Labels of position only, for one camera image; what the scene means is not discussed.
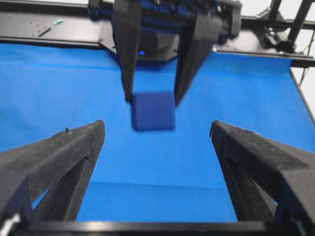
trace blue foam block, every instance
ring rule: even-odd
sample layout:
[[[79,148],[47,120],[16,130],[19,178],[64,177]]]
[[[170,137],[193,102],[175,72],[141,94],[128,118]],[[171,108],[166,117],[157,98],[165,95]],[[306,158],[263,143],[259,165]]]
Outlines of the blue foam block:
[[[175,98],[170,92],[138,93],[131,107],[132,126],[137,131],[175,128]]]

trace blue paper sheet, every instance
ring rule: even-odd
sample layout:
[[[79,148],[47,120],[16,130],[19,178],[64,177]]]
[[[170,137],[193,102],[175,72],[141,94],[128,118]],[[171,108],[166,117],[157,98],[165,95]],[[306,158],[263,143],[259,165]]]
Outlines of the blue paper sheet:
[[[0,151],[102,119],[105,145],[78,220],[235,221],[209,138],[219,119],[315,151],[290,61],[211,54],[176,129],[137,133],[117,63],[103,50],[0,45]],[[134,91],[173,91],[176,60],[137,67]]]

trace black metal frame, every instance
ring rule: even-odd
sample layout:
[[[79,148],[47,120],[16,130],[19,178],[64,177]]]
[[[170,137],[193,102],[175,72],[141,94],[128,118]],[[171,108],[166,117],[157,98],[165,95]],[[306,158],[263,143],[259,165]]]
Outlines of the black metal frame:
[[[304,21],[303,24],[301,24],[300,21],[297,20],[278,20],[273,19],[272,14],[278,11],[280,2],[279,0],[275,1],[276,4],[272,2],[271,8],[270,8],[270,18],[261,18],[259,16],[257,17],[250,17],[250,16],[242,16],[242,31],[248,30],[248,29],[256,29],[256,28],[274,28],[274,29],[287,29],[287,28],[293,28],[296,29],[295,31],[299,31],[299,29],[305,29],[305,30],[315,30],[315,22],[314,21]],[[304,18],[307,14],[307,9],[302,8],[301,6],[300,15],[303,15]],[[12,12],[20,12],[20,13],[29,13],[29,14],[41,14],[41,20],[44,20],[45,17],[69,17],[69,18],[80,18],[84,21],[90,21],[89,19],[89,13],[87,10],[86,5],[82,4],[70,4],[70,3],[51,3],[51,2],[34,2],[34,1],[23,1],[23,0],[2,0],[0,1],[0,13],[4,12],[6,15],[11,14]],[[144,12],[143,14],[152,15],[152,12]],[[176,22],[179,24],[183,24],[180,19],[175,19]],[[61,24],[62,31],[66,32],[70,29],[73,30],[73,28],[76,28],[77,26],[67,25],[66,21]],[[33,44],[33,45],[42,45],[42,46],[54,46],[54,47],[78,47],[78,48],[90,48],[90,49],[102,49],[103,45],[99,43],[99,35],[98,32],[95,33],[95,37],[93,40],[90,38],[88,40],[85,40],[84,38],[65,38],[62,37],[62,33],[58,31],[56,34],[51,34],[50,36],[42,36],[42,37],[32,37],[29,36],[15,36],[15,30],[20,29],[16,27],[15,29],[8,29],[10,32],[7,32],[7,34],[4,34],[1,30],[0,26],[0,42],[3,43],[24,43],[24,44]],[[235,44],[233,42],[228,42],[227,44],[229,48],[234,48]],[[244,55],[253,55],[253,56],[263,56],[263,57],[277,57],[277,58],[289,58],[292,59],[292,67],[301,67],[301,68],[307,68],[307,67],[314,67],[315,66],[315,60],[313,57],[300,54],[300,53],[294,53],[294,54],[288,54],[283,52],[277,52],[277,50],[263,50],[261,47],[257,47],[257,50],[254,50],[254,48],[250,51],[248,50],[242,50],[242,47],[240,45],[237,45],[236,50],[228,50],[227,48],[220,49],[218,47],[218,52],[224,52],[224,53],[237,53],[237,54],[244,54]]]

